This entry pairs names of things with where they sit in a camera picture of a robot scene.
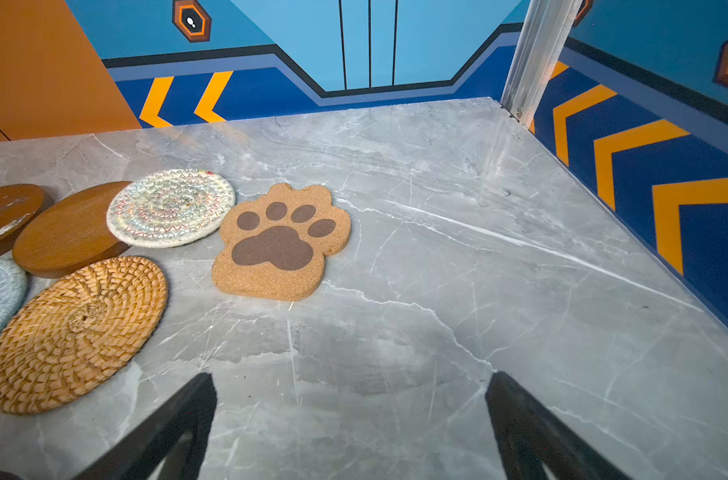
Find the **cork paw print coaster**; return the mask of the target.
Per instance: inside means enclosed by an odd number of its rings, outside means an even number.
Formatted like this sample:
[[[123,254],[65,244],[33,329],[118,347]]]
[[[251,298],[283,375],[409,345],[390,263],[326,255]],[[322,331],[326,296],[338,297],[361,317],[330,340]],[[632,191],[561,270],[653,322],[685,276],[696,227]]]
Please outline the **cork paw print coaster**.
[[[351,229],[349,213],[333,205],[326,187],[276,184],[224,217],[213,283],[232,295],[304,299],[319,287],[326,259],[347,246]]]

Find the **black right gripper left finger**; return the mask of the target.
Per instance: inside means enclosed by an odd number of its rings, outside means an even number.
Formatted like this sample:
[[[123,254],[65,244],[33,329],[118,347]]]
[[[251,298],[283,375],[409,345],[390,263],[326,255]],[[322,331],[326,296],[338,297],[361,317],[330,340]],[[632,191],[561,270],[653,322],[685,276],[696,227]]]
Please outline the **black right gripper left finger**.
[[[197,479],[217,407],[213,376],[199,373],[79,479]]]

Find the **brown round wooden coaster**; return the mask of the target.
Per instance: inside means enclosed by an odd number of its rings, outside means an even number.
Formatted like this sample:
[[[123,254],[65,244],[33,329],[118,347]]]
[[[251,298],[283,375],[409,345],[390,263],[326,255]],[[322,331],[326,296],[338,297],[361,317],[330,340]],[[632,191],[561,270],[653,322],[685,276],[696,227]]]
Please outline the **brown round wooden coaster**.
[[[16,264],[34,276],[52,279],[128,250],[129,245],[109,230],[107,211],[129,184],[100,184],[44,211],[16,239],[12,250]]]

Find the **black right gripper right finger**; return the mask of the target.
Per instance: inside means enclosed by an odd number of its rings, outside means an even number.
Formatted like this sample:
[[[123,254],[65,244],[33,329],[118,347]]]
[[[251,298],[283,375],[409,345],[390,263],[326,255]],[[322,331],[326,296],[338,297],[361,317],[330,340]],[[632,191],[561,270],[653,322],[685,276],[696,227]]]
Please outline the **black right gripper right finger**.
[[[509,479],[626,479],[508,373],[492,375],[485,394]]]

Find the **white multicolour woven rope coaster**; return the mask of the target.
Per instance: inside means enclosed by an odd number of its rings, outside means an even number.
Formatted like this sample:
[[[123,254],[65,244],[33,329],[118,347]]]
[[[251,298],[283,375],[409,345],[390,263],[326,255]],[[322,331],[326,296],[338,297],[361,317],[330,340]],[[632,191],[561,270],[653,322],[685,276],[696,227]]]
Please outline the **white multicolour woven rope coaster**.
[[[108,207],[106,224],[130,246],[172,248],[214,233],[235,204],[235,189],[221,175],[169,169],[123,188]]]

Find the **dark scratched wooden coaster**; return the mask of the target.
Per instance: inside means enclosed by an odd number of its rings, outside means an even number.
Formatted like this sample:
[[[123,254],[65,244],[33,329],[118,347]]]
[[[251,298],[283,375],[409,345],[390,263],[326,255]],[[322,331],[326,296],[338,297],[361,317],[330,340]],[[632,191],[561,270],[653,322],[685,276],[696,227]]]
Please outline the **dark scratched wooden coaster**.
[[[38,185],[0,187],[0,256],[10,251],[22,230],[52,204],[52,197]]]

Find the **aluminium corner post right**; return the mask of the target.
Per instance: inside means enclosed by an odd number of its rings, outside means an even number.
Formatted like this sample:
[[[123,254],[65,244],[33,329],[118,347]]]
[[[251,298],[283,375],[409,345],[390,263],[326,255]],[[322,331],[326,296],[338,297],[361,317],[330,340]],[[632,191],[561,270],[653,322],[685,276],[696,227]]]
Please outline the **aluminium corner post right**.
[[[529,128],[573,28],[580,0],[533,0],[520,32],[501,99],[502,106]]]

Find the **woven rattan round coaster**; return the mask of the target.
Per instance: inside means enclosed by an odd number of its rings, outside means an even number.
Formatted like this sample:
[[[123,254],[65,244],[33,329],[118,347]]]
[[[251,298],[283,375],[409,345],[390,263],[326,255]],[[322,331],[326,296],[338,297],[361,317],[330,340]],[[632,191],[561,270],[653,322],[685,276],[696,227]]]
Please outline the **woven rattan round coaster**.
[[[42,290],[0,334],[0,411],[47,412],[83,397],[141,350],[168,301],[153,261],[85,266]]]

